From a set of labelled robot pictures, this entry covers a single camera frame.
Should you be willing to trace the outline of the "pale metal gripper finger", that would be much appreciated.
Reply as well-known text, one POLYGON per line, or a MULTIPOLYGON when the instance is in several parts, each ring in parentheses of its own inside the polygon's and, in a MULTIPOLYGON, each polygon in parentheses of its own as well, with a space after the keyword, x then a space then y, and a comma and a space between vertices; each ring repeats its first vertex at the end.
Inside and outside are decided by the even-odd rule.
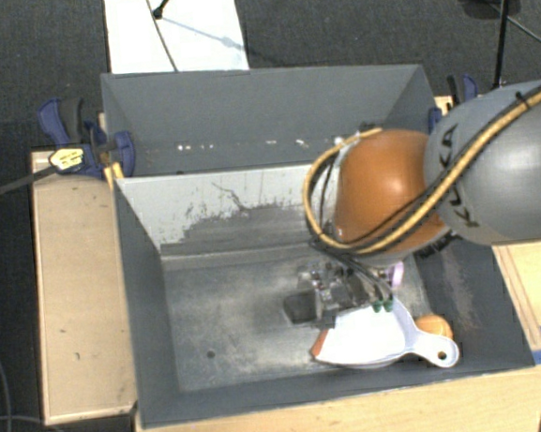
POLYGON ((309 262, 297 272, 296 290, 307 293, 316 290, 330 290, 333 282, 333 267, 330 261, 309 262))
POLYGON ((334 299, 325 299, 320 295, 317 295, 314 298, 314 311, 315 321, 317 323, 335 321, 335 318, 339 313, 338 302, 334 299))

